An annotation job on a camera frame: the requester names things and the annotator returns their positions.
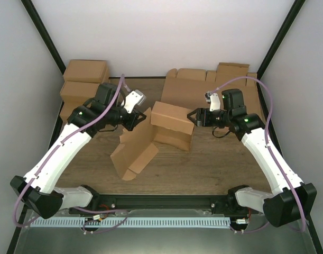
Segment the cardboard box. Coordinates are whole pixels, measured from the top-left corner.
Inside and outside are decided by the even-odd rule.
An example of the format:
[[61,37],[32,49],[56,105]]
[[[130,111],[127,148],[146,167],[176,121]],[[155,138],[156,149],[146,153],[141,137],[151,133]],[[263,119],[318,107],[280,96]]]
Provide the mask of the cardboard box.
[[67,123],[67,119],[72,114],[73,110],[81,106],[82,104],[83,102],[64,102],[64,105],[59,115],[62,119],[63,124]]
[[105,83],[109,80],[109,67],[105,60],[70,60],[63,74],[65,81]]
[[83,103],[95,96],[98,87],[99,83],[66,81],[60,91],[60,96],[65,102]]
[[118,176],[129,181],[140,174],[158,154],[156,142],[189,152],[195,128],[187,118],[190,112],[190,109],[158,101],[148,108],[144,112],[146,119],[133,131],[123,132],[110,156]]

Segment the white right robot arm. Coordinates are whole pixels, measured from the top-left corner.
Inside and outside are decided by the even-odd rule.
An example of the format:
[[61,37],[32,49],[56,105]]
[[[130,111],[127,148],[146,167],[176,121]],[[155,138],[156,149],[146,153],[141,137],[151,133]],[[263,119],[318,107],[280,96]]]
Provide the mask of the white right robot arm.
[[227,207],[233,213],[245,207],[263,213],[274,227],[308,216],[316,199],[312,183],[305,184],[278,152],[256,113],[248,114],[240,89],[205,94],[209,108],[197,108],[187,118],[196,126],[228,128],[252,154],[264,173],[269,193],[240,185],[228,191]]

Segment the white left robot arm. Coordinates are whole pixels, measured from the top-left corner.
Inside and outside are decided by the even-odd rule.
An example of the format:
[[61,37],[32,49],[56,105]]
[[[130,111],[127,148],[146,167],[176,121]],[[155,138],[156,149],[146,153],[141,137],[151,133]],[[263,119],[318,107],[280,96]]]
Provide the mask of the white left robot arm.
[[120,85],[100,84],[94,97],[75,108],[68,117],[60,136],[44,157],[25,176],[10,182],[23,202],[43,219],[58,211],[82,207],[87,213],[99,210],[99,194],[87,185],[77,188],[56,186],[60,176],[76,154],[102,129],[122,125],[132,131],[146,115],[136,109],[146,97],[139,90],[125,95]]

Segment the stack of flat cardboard sheets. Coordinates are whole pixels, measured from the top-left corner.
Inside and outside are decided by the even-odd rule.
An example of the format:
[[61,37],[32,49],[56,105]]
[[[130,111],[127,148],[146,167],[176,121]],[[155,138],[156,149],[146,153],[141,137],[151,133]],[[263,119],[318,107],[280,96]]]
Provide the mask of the stack of flat cardboard sheets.
[[[195,72],[194,69],[171,69],[165,79],[161,102],[186,108],[188,113],[197,108],[208,108],[209,104],[205,100],[205,93],[213,91],[236,77],[235,75],[217,74],[214,71],[209,71],[208,78],[190,79],[190,75]],[[262,114],[254,80],[243,78],[226,85],[218,90],[219,99],[222,99],[222,91],[233,88],[242,91],[248,114]]]

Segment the upright cardboard sheet at back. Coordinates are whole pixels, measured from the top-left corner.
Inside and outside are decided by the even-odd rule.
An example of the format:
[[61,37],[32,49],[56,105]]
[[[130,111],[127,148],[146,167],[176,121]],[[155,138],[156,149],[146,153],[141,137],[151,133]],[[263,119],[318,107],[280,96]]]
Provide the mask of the upright cardboard sheet at back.
[[247,76],[249,64],[220,62],[217,66],[215,83],[218,86],[235,79]]

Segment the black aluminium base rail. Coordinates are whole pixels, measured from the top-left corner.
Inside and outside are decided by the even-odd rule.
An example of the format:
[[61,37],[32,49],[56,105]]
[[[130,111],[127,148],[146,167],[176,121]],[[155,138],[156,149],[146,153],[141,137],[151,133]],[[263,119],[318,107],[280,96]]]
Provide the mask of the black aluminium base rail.
[[86,210],[101,209],[119,210],[170,210],[193,209],[209,210],[213,213],[241,214],[248,211],[262,213],[262,208],[246,204],[244,208],[238,205],[231,195],[105,195],[96,196]]

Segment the left black frame post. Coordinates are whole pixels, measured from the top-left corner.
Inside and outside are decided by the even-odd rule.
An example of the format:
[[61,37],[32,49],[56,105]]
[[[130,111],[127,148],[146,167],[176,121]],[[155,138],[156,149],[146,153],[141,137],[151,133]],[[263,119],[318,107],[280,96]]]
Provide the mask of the left black frame post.
[[52,56],[54,62],[59,68],[61,74],[63,75],[66,70],[66,65],[64,64],[53,40],[51,39],[39,13],[37,12],[33,2],[31,0],[21,0],[22,5],[27,11],[30,19],[32,20],[36,30],[38,31],[40,37],[42,38],[46,48],[48,49],[50,55]]

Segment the black frame post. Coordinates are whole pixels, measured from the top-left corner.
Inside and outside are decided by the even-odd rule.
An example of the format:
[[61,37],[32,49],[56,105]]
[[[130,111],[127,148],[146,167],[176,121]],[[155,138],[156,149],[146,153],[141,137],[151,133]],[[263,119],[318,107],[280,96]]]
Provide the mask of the black frame post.
[[42,38],[46,48],[48,49],[50,55],[52,56],[54,62],[59,68],[61,74],[63,75],[66,70],[66,65],[64,64],[53,40],[51,39],[39,13],[37,12],[33,2],[31,0],[21,0],[22,5],[27,11],[30,19],[32,20],[36,30],[38,31],[40,37]]
[[278,51],[282,41],[284,40],[285,36],[287,35],[288,31],[290,30],[292,24],[294,23],[295,19],[297,18],[299,12],[301,11],[304,3],[306,0],[295,0],[290,7],[283,23],[281,24],[273,42],[271,43],[263,61],[261,62],[258,71],[257,77],[259,79],[262,78],[265,71],[267,70],[268,66],[270,65],[273,57],[275,56],[276,52]]

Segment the right black frame post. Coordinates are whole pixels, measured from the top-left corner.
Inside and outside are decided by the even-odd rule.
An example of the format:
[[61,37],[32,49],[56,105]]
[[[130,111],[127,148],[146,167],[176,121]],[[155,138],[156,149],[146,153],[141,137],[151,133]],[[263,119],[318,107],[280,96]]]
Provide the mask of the right black frame post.
[[273,57],[275,56],[276,52],[278,51],[282,41],[284,40],[285,36],[287,35],[288,31],[290,30],[292,24],[294,23],[295,19],[297,18],[299,12],[301,11],[304,3],[306,0],[295,0],[290,7],[283,23],[281,24],[273,42],[271,43],[263,61],[261,62],[258,71],[257,77],[259,79],[262,78],[265,71],[267,70],[268,66],[270,65]]

